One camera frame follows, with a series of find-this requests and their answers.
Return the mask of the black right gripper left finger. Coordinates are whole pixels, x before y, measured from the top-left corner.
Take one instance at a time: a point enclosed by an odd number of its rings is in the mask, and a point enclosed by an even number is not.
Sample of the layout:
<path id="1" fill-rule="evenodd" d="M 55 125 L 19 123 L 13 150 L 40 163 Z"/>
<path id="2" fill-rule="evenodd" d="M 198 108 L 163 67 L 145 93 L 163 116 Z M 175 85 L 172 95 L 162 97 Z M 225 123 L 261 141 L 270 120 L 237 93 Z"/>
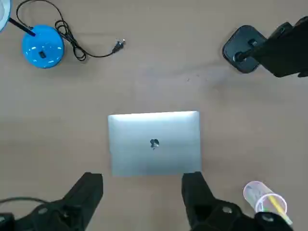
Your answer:
<path id="1" fill-rule="evenodd" d="M 28 215 L 16 219 L 13 213 L 0 214 L 2 231 L 84 231 L 103 197 L 103 175 L 84 173 L 69 192 L 52 202 L 35 197 L 10 197 L 0 203 L 37 202 Z"/>

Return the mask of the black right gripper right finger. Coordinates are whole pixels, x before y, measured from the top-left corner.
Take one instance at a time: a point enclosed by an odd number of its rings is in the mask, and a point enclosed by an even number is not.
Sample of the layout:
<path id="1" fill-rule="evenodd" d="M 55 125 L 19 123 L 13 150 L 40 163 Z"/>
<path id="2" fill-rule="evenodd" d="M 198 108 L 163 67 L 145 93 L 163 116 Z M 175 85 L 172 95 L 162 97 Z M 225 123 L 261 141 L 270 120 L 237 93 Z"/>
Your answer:
<path id="1" fill-rule="evenodd" d="M 238 205 L 215 198 L 201 172 L 183 174 L 181 193 L 192 231 L 293 230 L 275 213 L 258 212 L 251 218 Z"/>

